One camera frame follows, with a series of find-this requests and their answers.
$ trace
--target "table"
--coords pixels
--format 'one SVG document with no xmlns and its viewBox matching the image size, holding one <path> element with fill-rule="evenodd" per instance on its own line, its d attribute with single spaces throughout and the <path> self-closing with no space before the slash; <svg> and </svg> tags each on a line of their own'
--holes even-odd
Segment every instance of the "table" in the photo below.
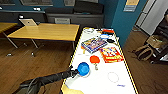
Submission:
<svg viewBox="0 0 168 94">
<path fill-rule="evenodd" d="M 73 41 L 74 47 L 78 29 L 79 25 L 75 24 L 40 23 L 38 26 L 24 26 L 8 37 L 31 39 L 36 48 L 38 46 L 33 39 Z"/>
<path fill-rule="evenodd" d="M 10 39 L 7 37 L 7 35 L 5 34 L 5 31 L 16 26 L 17 23 L 5 23 L 5 22 L 0 22 L 0 33 L 3 33 L 4 36 L 12 43 L 12 45 L 15 48 L 18 48 L 18 46 Z"/>
<path fill-rule="evenodd" d="M 121 62 L 105 63 L 99 51 L 93 54 L 85 51 L 83 54 L 81 43 L 100 35 L 96 30 L 93 33 L 82 32 L 71 65 L 73 69 L 77 69 L 81 62 L 86 62 L 90 67 L 90 75 L 88 77 L 77 75 L 74 78 L 67 78 L 62 85 L 63 93 L 71 94 L 72 91 L 73 94 L 138 94 L 125 59 Z M 114 34 L 110 38 L 115 40 L 115 43 L 108 43 L 105 47 L 115 47 L 122 54 L 116 35 Z M 97 65 L 98 70 L 95 70 L 95 66 L 90 63 L 89 58 L 92 55 L 100 58 L 100 63 Z"/>
</svg>

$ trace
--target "red object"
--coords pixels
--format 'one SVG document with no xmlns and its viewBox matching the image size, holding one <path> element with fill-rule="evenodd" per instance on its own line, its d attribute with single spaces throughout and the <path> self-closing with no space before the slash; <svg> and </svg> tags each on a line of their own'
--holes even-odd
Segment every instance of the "red object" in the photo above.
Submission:
<svg viewBox="0 0 168 94">
<path fill-rule="evenodd" d="M 97 56 L 95 56 L 95 55 L 92 55 L 92 56 L 90 57 L 90 62 L 91 62 L 91 63 L 99 63 L 99 62 L 100 62 L 100 59 L 99 59 L 99 57 L 97 57 Z"/>
<path fill-rule="evenodd" d="M 115 47 L 100 48 L 105 63 L 113 63 L 123 61 L 124 58 Z"/>
<path fill-rule="evenodd" d="M 114 33 L 114 30 L 103 29 L 103 32 Z"/>
</svg>

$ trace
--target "white table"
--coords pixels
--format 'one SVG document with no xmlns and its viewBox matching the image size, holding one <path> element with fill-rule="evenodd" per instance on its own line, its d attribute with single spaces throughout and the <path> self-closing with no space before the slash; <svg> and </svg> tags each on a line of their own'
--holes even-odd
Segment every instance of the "white table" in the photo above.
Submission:
<svg viewBox="0 0 168 94">
<path fill-rule="evenodd" d="M 90 67 L 90 75 L 88 77 L 80 77 L 77 75 L 75 78 L 68 78 L 65 81 L 66 86 L 69 89 L 80 90 L 84 94 L 136 94 L 137 89 L 133 82 L 132 76 L 128 69 L 126 61 L 105 63 L 100 52 L 97 51 L 93 54 L 81 49 L 81 43 L 93 37 L 100 36 L 94 30 L 93 33 L 82 32 L 81 38 L 79 40 L 76 52 L 73 56 L 71 64 L 73 69 L 77 69 L 81 62 L 86 62 Z M 110 37 L 116 41 L 115 34 Z M 108 43 L 105 47 L 115 47 L 121 54 L 122 51 L 120 47 Z M 96 55 L 100 58 L 100 63 L 98 64 L 98 70 L 95 70 L 95 66 L 90 63 L 90 56 Z"/>
</svg>

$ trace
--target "box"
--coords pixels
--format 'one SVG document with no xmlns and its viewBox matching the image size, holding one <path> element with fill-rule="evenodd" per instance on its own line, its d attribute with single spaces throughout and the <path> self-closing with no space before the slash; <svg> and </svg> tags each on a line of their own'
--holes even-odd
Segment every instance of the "box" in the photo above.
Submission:
<svg viewBox="0 0 168 94">
<path fill-rule="evenodd" d="M 108 43 L 105 40 L 102 40 L 101 38 L 91 38 L 81 43 L 81 46 L 86 49 L 89 53 L 94 53 L 99 50 L 99 48 L 102 48 L 106 46 Z"/>
<path fill-rule="evenodd" d="M 100 53 L 105 63 L 120 62 L 124 60 L 123 56 L 115 47 L 100 48 Z"/>
<path fill-rule="evenodd" d="M 163 45 L 168 43 L 168 40 L 159 35 L 151 35 L 146 42 L 153 48 L 161 48 Z"/>
</svg>

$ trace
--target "bag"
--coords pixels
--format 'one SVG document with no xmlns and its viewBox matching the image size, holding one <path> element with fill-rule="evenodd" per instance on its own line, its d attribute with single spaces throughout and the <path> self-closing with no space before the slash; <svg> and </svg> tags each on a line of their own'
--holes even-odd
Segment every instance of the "bag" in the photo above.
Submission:
<svg viewBox="0 0 168 94">
<path fill-rule="evenodd" d="M 153 49 L 148 45 L 141 46 L 132 52 L 137 55 L 138 60 L 143 61 L 148 60 L 153 55 Z"/>
</svg>

